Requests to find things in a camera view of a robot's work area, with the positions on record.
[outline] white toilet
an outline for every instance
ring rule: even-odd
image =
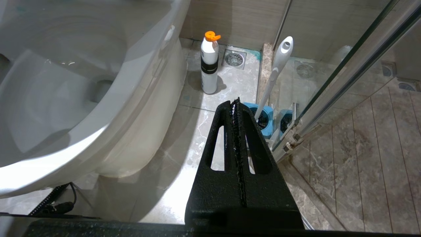
[[[189,3],[0,4],[0,198],[150,161],[187,72]]]

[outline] white bottle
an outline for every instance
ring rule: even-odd
[[[213,94],[217,89],[218,82],[218,42],[220,35],[208,31],[205,33],[201,50],[201,68],[202,68],[202,90],[207,94]]]

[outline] toilet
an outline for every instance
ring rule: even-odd
[[[0,198],[91,172],[125,177],[151,160],[187,72],[189,4],[0,5]]]

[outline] orange bottle cap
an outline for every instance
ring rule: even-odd
[[[215,32],[213,32],[213,31],[207,31],[205,33],[205,39],[207,41],[217,41],[220,38],[221,38],[221,36],[220,35],[215,35]]]

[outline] white toilet brush handle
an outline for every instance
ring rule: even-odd
[[[267,99],[269,99],[270,92],[273,89],[273,86],[276,84],[276,80],[281,73],[282,69],[284,69],[285,65],[288,62],[288,59],[291,56],[291,52],[293,49],[294,41],[291,36],[285,38],[278,47],[276,51],[275,58],[273,60],[272,65],[272,73],[270,74],[269,81],[266,85],[264,90],[262,99],[259,103],[259,107],[257,108],[256,114],[254,115],[254,119],[257,121],[264,105],[266,104]]]

